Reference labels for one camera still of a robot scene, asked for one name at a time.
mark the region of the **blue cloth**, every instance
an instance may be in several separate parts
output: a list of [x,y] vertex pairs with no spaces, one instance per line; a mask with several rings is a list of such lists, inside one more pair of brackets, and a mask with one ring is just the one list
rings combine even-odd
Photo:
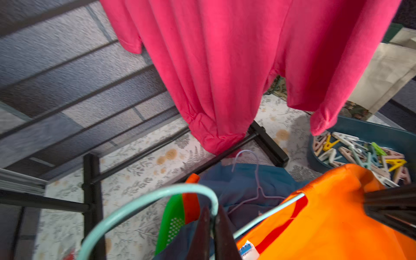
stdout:
[[[238,163],[234,172],[232,165],[222,166],[221,163],[211,167],[201,176],[199,184],[210,187],[216,193],[220,205],[226,212],[238,205],[241,201],[256,196],[255,164]],[[305,186],[308,181],[296,182],[284,168],[259,165],[259,181],[266,196],[288,197],[292,192]],[[198,195],[200,208],[210,206],[205,196]],[[269,211],[282,202],[282,199],[259,198],[248,204],[241,205],[228,215],[228,224],[231,233],[242,228],[245,224]],[[191,222],[181,228],[175,239],[154,260],[185,259],[191,245],[192,237],[198,222]],[[210,241],[210,252],[214,252],[213,240]]]

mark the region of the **black rack leg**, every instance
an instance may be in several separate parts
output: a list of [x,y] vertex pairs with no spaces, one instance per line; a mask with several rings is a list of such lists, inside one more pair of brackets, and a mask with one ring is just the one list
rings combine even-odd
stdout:
[[273,141],[273,139],[266,133],[263,127],[259,126],[256,121],[248,128],[248,133],[256,133],[257,137],[254,139],[259,147],[267,154],[272,163],[277,167],[285,167],[289,161],[289,156],[280,146]]
[[[91,206],[84,213],[84,237],[103,219],[101,182],[91,184],[91,180],[100,174],[99,158],[93,154],[84,156],[84,203]],[[90,260],[105,260],[105,240],[102,237],[95,245]]]

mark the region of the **white clothespin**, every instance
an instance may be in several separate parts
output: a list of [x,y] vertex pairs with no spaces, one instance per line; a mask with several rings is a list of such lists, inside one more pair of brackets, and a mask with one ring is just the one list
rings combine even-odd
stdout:
[[362,153],[361,149],[355,148],[355,146],[358,145],[355,141],[359,141],[360,138],[358,138],[356,136],[349,135],[349,134],[339,133],[339,132],[333,132],[332,136],[335,137],[336,139],[340,140],[341,143],[345,144],[347,147],[352,146],[357,153],[359,153],[359,154]]
[[335,148],[331,148],[328,151],[324,152],[321,156],[318,157],[319,160],[324,161],[328,158],[329,163],[332,163],[337,155]]
[[398,187],[399,185],[394,183],[392,180],[387,179],[384,176],[381,176],[373,171],[371,171],[374,176],[377,178],[377,180],[379,180],[379,182],[381,182],[384,186],[388,186],[388,187]]

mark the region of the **gray floor tile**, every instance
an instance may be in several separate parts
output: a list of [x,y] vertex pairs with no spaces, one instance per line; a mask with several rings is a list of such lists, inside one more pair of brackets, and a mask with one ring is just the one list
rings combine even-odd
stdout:
[[175,103],[173,102],[169,92],[166,91],[137,105],[136,108],[145,119],[149,119],[173,106],[175,106]]
[[107,43],[82,7],[0,39],[0,86],[11,84]]
[[33,156],[59,166],[140,122],[139,116],[130,109]]
[[82,164],[83,158],[82,156],[79,156],[73,160],[70,160],[69,162],[66,162],[54,168],[53,170],[48,171],[45,174],[40,175],[39,178],[49,181],[57,176],[60,176],[61,174],[71,173],[78,168],[82,168]]
[[82,127],[58,113],[0,140],[0,168],[25,158]]
[[63,111],[83,127],[90,126],[143,99],[166,90],[155,68]]
[[100,22],[103,24],[105,30],[109,34],[109,36],[113,39],[117,39],[117,35],[113,30],[113,27],[110,24],[110,21],[108,20],[107,14],[105,13],[101,3],[99,1],[96,1],[92,4],[89,4],[89,6],[93,9],[94,13],[97,15]]
[[0,133],[6,132],[18,125],[23,124],[25,121],[17,116],[0,109]]
[[129,53],[115,43],[29,81],[0,90],[0,99],[35,117],[145,66],[141,55]]
[[40,15],[73,0],[0,0],[0,29]]
[[122,144],[126,142],[129,139],[134,138],[135,136],[143,133],[144,131],[162,123],[163,121],[179,114],[179,111],[174,106],[170,109],[167,109],[164,113],[161,113],[160,115],[140,124],[139,126],[133,128],[132,130],[114,138],[112,141],[116,144]]
[[409,81],[392,99],[416,113],[416,81]]

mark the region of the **green clothespin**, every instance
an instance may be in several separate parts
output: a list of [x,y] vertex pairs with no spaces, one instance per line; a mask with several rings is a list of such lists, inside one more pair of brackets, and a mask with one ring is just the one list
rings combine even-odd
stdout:
[[377,157],[377,152],[376,149],[374,148],[374,146],[370,146],[369,147],[369,151],[371,151],[371,162],[375,165],[375,166],[379,166],[380,162],[379,162],[379,158]]
[[376,143],[372,142],[371,145],[376,150],[377,155],[387,155],[385,151],[381,147],[379,147]]

